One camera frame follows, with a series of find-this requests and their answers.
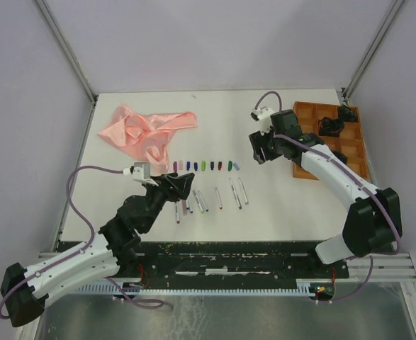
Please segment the pink translucent highlighter pen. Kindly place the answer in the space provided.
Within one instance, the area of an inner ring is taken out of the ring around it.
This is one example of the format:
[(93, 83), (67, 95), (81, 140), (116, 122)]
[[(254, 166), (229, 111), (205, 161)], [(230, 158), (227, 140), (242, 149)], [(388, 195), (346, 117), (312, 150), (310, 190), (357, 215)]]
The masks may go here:
[(187, 204), (185, 200), (182, 200), (182, 211), (183, 211), (183, 215), (187, 215), (188, 208), (187, 208)]

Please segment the blue capped marker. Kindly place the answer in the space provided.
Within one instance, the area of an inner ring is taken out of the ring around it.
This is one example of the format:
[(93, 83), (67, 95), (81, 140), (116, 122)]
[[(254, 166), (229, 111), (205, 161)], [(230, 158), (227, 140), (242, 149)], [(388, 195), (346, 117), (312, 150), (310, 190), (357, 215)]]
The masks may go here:
[(188, 205), (189, 212), (191, 214), (193, 214), (193, 203), (192, 203), (191, 199), (187, 200), (187, 205)]
[(201, 202), (201, 205), (203, 206), (203, 210), (205, 212), (208, 212), (209, 211), (209, 207), (208, 207), (208, 204), (207, 204), (207, 202), (206, 202), (206, 200), (205, 200), (205, 198), (204, 198), (204, 196), (203, 196), (203, 194), (202, 194), (201, 191), (198, 191), (198, 197), (199, 197), (199, 200)]

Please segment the lime green capped marker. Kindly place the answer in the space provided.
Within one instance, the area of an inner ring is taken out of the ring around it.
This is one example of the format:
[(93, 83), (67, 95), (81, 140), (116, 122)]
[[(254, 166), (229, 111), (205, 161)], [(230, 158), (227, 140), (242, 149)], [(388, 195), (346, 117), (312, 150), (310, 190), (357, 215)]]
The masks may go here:
[(200, 198), (199, 198), (197, 192), (195, 190), (192, 190), (192, 194), (194, 196), (195, 202), (196, 202), (196, 204), (198, 206), (198, 209), (199, 209), (200, 213), (201, 214), (204, 214), (205, 213), (205, 210), (204, 210), (203, 204), (200, 201)]

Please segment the magenta capped whiteboard marker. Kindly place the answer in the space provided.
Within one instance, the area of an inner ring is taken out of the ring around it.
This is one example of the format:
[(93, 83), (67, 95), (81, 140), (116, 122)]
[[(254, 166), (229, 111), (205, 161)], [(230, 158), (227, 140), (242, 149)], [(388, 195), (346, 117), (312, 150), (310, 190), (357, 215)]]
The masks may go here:
[(180, 224), (181, 218), (180, 218), (180, 209), (179, 209), (178, 203), (175, 203), (175, 219), (176, 219), (176, 223)]

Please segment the lavender capped marker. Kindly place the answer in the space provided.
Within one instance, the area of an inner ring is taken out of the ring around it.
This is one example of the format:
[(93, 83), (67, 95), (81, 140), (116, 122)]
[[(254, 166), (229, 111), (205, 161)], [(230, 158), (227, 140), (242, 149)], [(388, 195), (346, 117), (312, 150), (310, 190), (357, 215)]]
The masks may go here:
[(238, 182), (239, 182), (240, 190), (241, 190), (243, 198), (244, 198), (244, 204), (249, 205), (249, 198), (247, 196), (247, 191), (246, 191), (246, 189), (244, 187), (244, 183), (243, 183), (243, 181), (240, 177), (238, 177)]

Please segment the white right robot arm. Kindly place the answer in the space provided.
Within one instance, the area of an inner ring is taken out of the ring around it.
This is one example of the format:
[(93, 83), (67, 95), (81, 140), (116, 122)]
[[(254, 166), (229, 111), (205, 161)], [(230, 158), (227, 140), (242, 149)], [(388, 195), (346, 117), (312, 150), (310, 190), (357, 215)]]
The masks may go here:
[(260, 124), (249, 135), (259, 164), (285, 157), (321, 181), (347, 210), (342, 232), (320, 242), (306, 259), (312, 276), (324, 276), (340, 260), (382, 253), (389, 246), (400, 249), (400, 200), (392, 188), (381, 190), (357, 175), (319, 136), (304, 133), (292, 110), (255, 108), (251, 117)]

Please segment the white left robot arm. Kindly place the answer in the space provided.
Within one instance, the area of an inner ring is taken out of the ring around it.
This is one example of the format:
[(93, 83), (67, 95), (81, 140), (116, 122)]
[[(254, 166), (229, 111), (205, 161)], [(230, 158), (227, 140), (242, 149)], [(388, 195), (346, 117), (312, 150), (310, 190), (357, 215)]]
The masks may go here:
[(176, 172), (148, 176), (141, 181), (145, 194), (126, 198), (114, 217), (98, 231), (92, 229), (86, 241), (34, 265), (10, 265), (0, 287), (0, 318), (21, 327), (77, 288), (118, 273), (134, 274), (134, 248), (141, 234), (150, 231), (166, 203), (188, 198), (194, 178), (193, 173)]

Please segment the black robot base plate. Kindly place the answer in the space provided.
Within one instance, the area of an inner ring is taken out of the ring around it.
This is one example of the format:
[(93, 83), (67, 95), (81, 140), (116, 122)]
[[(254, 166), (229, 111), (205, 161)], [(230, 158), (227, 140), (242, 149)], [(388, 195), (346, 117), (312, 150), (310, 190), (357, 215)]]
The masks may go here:
[(140, 242), (136, 259), (116, 278), (144, 278), (149, 289), (239, 290), (294, 288), (348, 278), (344, 261), (323, 265), (316, 242)]

